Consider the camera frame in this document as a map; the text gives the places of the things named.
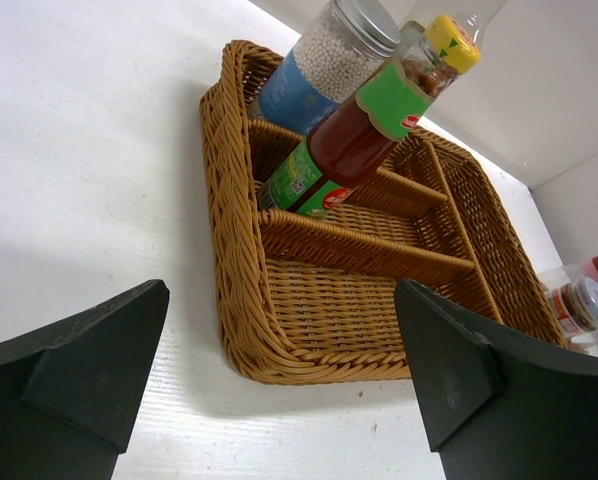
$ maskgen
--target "small bottle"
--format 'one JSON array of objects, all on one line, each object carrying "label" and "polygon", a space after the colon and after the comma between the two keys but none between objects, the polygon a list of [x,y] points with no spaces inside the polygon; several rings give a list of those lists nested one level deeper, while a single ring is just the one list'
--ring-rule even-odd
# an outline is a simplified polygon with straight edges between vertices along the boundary
[{"label": "small bottle", "polygon": [[566,338],[598,329],[598,283],[582,277],[546,292],[546,300]]},{"label": "small bottle", "polygon": [[458,23],[437,16],[401,58],[310,132],[261,188],[259,208],[323,218],[372,177],[432,102],[479,58]]},{"label": "small bottle", "polygon": [[403,53],[419,41],[424,25],[437,15],[450,15],[477,47],[483,44],[484,31],[490,20],[508,0],[419,0],[408,12],[401,26],[401,45],[397,52]]}]

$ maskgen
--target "red sauce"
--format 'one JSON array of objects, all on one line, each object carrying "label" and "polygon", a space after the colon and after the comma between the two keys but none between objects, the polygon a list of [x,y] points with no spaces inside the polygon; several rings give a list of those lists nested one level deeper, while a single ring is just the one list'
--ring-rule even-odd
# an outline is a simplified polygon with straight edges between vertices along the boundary
[{"label": "red sauce", "polygon": [[322,120],[307,138],[315,165],[325,177],[346,188],[370,180],[397,145],[370,123],[354,95]]}]

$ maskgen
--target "silver lid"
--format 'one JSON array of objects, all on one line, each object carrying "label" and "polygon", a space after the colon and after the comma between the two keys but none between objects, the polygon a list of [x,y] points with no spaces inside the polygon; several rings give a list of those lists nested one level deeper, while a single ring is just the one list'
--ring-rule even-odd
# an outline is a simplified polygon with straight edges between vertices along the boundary
[{"label": "silver lid", "polygon": [[335,11],[359,40],[382,57],[401,42],[399,27],[378,0],[333,0]]}]

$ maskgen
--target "bottle label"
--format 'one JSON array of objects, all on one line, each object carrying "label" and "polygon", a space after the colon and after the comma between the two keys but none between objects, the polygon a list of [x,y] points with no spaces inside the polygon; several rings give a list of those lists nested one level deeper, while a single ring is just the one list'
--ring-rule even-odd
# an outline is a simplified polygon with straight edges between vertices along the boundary
[{"label": "bottle label", "polygon": [[303,140],[261,187],[259,206],[321,219],[353,190],[327,180],[312,161]]},{"label": "bottle label", "polygon": [[292,51],[259,93],[259,107],[265,119],[301,135],[307,135],[338,106],[308,83]]},{"label": "bottle label", "polygon": [[388,64],[359,88],[355,100],[372,125],[393,142],[403,140],[433,102],[406,78],[398,62]]}]

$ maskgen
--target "blue label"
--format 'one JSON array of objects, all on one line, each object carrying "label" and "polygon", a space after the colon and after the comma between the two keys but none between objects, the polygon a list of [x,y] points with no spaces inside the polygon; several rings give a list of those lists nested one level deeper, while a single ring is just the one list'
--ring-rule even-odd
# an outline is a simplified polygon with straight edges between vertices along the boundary
[{"label": "blue label", "polygon": [[308,83],[292,51],[259,93],[259,107],[265,119],[301,135],[307,135],[338,106]]}]

